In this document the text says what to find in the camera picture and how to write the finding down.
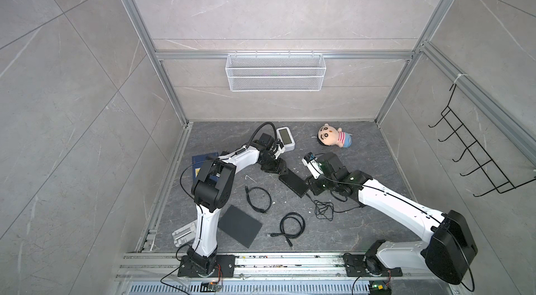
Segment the black ribbed network switch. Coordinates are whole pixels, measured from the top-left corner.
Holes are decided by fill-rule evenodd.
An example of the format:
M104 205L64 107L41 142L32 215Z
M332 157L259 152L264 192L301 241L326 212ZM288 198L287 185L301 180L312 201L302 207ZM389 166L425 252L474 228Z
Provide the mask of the black ribbed network switch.
M289 169L279 175L279 180L300 198L304 197L309 191L309 187L305 180Z

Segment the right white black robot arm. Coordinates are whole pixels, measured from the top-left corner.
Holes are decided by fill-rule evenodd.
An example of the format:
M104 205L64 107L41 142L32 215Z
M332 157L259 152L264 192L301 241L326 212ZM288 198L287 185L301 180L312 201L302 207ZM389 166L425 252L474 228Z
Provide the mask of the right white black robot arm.
M464 276L472 273L470 265L478 249L460 213L423 206L367 173L349 172L332 152L321 156L309 153L302 162L311 172L307 184L315 195L330 190L356 196L361 208L374 208L418 236L413 242L375 242L362 259L369 274L380 276L397 268L428 270L451 285L460 285Z

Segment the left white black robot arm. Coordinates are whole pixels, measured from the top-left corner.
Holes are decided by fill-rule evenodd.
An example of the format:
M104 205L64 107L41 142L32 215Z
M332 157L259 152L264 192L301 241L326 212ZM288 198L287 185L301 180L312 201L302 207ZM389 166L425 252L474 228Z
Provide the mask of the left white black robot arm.
M237 150L201 162L191 194L197 211L196 233L187 257L202 274L209 274L216 266L216 232L222 208L230 198L236 173L254 164L271 174L287 174L286 151L278 138L276 126L265 122L258 126L248 142Z

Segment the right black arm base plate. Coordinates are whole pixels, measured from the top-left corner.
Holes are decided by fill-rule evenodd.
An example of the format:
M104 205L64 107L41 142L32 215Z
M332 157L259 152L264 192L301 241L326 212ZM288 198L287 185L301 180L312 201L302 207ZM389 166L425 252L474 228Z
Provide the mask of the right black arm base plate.
M366 255L343 254L343 263L348 277L402 277L401 268L387 268L378 258Z

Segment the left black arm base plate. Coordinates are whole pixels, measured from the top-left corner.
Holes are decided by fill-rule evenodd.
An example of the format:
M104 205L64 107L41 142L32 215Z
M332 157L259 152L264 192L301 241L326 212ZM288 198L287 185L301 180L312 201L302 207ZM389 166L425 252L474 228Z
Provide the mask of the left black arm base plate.
M181 258L181 263L177 275L179 277L218 277L231 278L235 271L234 255L215 255L208 258L195 258L185 255Z

